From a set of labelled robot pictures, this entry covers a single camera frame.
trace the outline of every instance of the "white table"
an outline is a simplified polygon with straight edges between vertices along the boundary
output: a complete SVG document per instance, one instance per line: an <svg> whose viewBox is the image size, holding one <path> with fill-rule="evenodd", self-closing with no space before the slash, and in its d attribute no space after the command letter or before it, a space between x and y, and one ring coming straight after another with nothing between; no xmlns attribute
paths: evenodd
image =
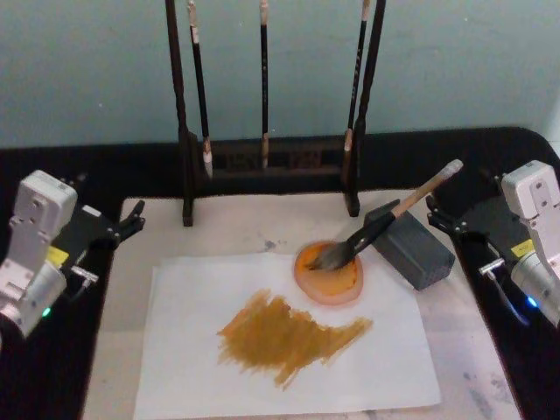
<svg viewBox="0 0 560 420"><path fill-rule="evenodd" d="M406 193L362 193L361 217L356 219L347 216L341 194L197 199L194 227L182 226L181 200L146 200L144 231L115 253L83 418L130 420L133 416L152 267L162 258L264 250L292 254L314 239L347 237L361 226L367 211L403 198ZM127 214L136 201L128 199L122 212ZM425 204L419 203L411 212L426 223ZM430 230L453 250L447 236ZM423 409L290 418L520 419L494 343L459 262L447 279L416 296L442 392L441 404Z"/></svg>

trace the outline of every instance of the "white paper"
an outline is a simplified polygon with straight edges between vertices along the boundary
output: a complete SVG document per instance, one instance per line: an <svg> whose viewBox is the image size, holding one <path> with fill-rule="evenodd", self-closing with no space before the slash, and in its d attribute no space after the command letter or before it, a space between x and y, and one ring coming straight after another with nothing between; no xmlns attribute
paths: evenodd
<svg viewBox="0 0 560 420"><path fill-rule="evenodd" d="M136 420L342 413L440 402L414 292L372 249L362 252L364 289L346 308L313 303L293 281L293 255L186 257L154 271L136 395ZM260 289L286 297L320 323L362 316L373 328L331 366L302 369L282 391L274 372L218 364L223 328Z"/></svg>

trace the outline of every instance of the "black table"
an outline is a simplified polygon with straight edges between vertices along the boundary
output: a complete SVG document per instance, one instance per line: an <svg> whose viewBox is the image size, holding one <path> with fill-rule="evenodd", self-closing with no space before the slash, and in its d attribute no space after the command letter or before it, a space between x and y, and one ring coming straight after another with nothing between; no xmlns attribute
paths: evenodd
<svg viewBox="0 0 560 420"><path fill-rule="evenodd" d="M517 128L461 129L380 134L367 137L360 160L360 189L418 186L447 162L460 158L465 169L437 191L449 214L494 195L481 175L511 172L538 159L560 161L536 133ZM87 172L80 201L116 220L126 197L180 197L179 147L165 144L119 144L0 151L0 255L9 240L7 228L18 182L35 169L58 178ZM338 177L221 181L205 195L231 193L297 193L336 191ZM196 204L194 222L196 223ZM488 261L478 243L456 243L458 256L488 324L521 412L527 419L560 418L560 333L546 320L530 329L516 323L499 303L497 291L476 268ZM80 418L101 319L110 255L92 255L100 274L98 287L75 305L60 302L25 346L5 348L0 355L0 418Z"/></svg>

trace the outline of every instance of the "orange paint dish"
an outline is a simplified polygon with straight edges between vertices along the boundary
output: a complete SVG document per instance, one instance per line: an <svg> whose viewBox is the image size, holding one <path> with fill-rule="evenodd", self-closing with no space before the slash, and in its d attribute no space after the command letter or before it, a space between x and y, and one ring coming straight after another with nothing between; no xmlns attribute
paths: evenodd
<svg viewBox="0 0 560 420"><path fill-rule="evenodd" d="M303 248L294 264L294 277L304 293L322 305L343 305L355 300L363 288L363 272L359 257L335 271L311 270L311 263L332 241L314 242Z"/></svg>

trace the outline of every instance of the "paint smear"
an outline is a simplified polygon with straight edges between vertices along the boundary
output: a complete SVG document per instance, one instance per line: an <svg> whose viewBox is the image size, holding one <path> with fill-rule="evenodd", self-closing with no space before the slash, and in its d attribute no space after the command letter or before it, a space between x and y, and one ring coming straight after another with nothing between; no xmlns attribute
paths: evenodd
<svg viewBox="0 0 560 420"><path fill-rule="evenodd" d="M302 368L316 360L331 361L372 325L365 318L340 327L319 325L309 312L292 309L284 297L270 298L269 290L260 290L218 332L219 363L235 361L242 372L276 372L275 384L287 389Z"/></svg>

